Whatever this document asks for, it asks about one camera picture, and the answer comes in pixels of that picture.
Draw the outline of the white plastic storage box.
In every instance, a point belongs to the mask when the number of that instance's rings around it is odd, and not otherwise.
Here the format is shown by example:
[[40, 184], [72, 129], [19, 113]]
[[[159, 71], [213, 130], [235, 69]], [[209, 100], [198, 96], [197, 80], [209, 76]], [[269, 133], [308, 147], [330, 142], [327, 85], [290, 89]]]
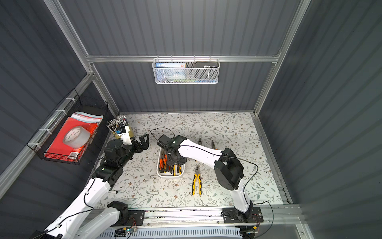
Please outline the white plastic storage box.
[[167, 157], [168, 171], [165, 172], [165, 173], [160, 173], [159, 172], [159, 169], [158, 169], [159, 159], [161, 157], [163, 157], [164, 154], [165, 154], [164, 150], [160, 149], [159, 156], [158, 156], [158, 162], [157, 162], [157, 168], [156, 168], [156, 172], [157, 172], [158, 176], [161, 177], [161, 178], [165, 178], [165, 179], [177, 179], [177, 178], [180, 178], [184, 174], [184, 172], [185, 172], [186, 165], [185, 164], [181, 165], [181, 167], [182, 167], [182, 174], [180, 176], [174, 177], [173, 176], [173, 165], [169, 164], [168, 157]]

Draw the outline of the large yellow black pliers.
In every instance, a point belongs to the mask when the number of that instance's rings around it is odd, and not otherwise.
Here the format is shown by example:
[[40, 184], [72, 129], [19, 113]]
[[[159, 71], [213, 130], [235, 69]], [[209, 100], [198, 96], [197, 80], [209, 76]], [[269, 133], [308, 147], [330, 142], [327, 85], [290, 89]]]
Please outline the large yellow black pliers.
[[192, 195], [202, 194], [202, 180], [200, 174], [200, 167], [197, 165], [194, 173], [193, 184], [192, 184]]

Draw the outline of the orange long nose pliers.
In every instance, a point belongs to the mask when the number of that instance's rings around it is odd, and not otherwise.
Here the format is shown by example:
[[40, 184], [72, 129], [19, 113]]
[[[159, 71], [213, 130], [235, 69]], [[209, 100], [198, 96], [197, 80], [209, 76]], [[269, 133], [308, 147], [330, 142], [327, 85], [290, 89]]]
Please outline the orange long nose pliers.
[[160, 173], [165, 173], [168, 171], [168, 166], [167, 166], [167, 154], [164, 154], [163, 157], [159, 159], [159, 165], [158, 169]]

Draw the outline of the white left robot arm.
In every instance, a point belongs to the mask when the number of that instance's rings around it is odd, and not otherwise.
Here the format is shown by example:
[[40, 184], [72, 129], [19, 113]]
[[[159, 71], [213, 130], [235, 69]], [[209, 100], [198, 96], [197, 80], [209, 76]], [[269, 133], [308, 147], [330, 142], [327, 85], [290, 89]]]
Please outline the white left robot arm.
[[32, 239], [95, 239], [111, 226], [134, 223], [125, 203], [113, 201], [94, 219], [83, 224], [97, 202], [115, 185], [123, 168], [134, 154], [149, 147], [149, 135], [141, 136], [130, 145], [114, 139], [107, 143], [105, 159], [95, 170], [88, 184], [70, 206], [45, 230], [35, 231]]

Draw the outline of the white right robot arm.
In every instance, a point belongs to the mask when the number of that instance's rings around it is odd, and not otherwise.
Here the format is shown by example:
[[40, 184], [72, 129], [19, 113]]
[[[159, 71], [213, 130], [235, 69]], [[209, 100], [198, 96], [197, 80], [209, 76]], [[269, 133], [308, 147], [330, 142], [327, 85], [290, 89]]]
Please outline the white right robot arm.
[[184, 165], [188, 159], [212, 168], [220, 186], [228, 190], [233, 199], [234, 207], [230, 217], [240, 222], [250, 219], [253, 202], [245, 192], [244, 167], [231, 149], [207, 148], [181, 135], [173, 138], [162, 135], [157, 139], [157, 145], [167, 156], [165, 168], [172, 173], [180, 173], [178, 167]]

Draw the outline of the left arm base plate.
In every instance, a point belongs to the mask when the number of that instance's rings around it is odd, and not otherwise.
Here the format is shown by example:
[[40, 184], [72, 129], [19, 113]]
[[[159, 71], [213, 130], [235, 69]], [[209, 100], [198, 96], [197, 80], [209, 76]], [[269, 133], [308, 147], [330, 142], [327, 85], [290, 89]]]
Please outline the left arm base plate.
[[144, 221], [144, 210], [128, 210], [120, 211], [118, 221], [113, 225], [114, 227], [132, 227], [142, 226]]

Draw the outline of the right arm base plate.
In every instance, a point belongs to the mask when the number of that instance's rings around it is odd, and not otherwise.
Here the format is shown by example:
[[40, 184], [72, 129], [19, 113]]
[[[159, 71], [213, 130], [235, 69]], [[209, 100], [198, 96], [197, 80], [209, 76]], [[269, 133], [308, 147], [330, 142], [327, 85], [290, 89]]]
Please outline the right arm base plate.
[[221, 215], [226, 224], [237, 223], [263, 223], [264, 218], [260, 207], [250, 207], [245, 213], [235, 208], [223, 208]]

